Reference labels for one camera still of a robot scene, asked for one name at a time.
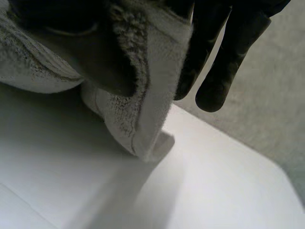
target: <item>white table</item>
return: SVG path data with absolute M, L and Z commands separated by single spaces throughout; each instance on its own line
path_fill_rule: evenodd
M 173 106 L 176 144 L 144 164 L 75 92 L 0 85 L 1 229 L 304 229 L 274 163 Z

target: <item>hand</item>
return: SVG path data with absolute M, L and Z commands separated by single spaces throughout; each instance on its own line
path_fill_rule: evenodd
M 199 108 L 218 111 L 251 45 L 290 0 L 195 0 L 194 32 L 176 92 L 183 99 L 202 71 L 221 28 L 224 39 L 211 70 L 196 95 Z
M 230 15 L 222 46 L 196 96 L 201 109 L 208 112 L 220 109 L 248 49 L 270 24 L 269 17 L 280 12 L 289 1 L 162 0 L 165 6 L 185 18 L 190 17 L 194 6 L 194 33 L 175 99 L 184 98 L 192 88 Z M 114 94 L 131 96 L 134 93 L 135 72 L 117 44 L 103 0 L 9 2 L 15 19 L 31 36 L 54 50 L 84 77 Z M 102 23 L 102 30 L 78 36 L 90 31 L 97 21 Z M 47 32 L 45 28 L 59 33 Z

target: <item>finger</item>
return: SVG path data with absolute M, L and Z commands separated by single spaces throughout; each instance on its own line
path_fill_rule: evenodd
M 197 0 L 193 13 L 193 36 L 179 79 L 175 100 L 181 100 L 189 93 L 204 67 L 230 14 L 230 5 L 222 1 Z
M 262 11 L 252 10 L 247 5 L 233 6 L 220 50 L 196 95 L 197 106 L 204 111 L 215 112 L 223 106 L 249 48 L 271 22 Z

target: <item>gray carpet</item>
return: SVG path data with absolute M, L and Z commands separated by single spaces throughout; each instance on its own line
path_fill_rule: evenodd
M 305 204 L 305 1 L 291 1 L 272 21 L 220 111 L 203 112 L 194 101 L 220 40 L 193 90 L 177 104 L 279 164 Z

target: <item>white towel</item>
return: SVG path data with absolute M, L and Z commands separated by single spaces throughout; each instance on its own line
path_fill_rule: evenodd
M 169 10 L 142 0 L 111 5 L 113 29 L 136 69 L 137 90 L 127 98 L 84 81 L 62 58 L 29 38 L 0 11 L 0 81 L 54 93 L 82 83 L 85 104 L 100 115 L 113 137 L 143 161 L 162 159 L 174 137 L 161 131 L 185 59 L 191 26 Z

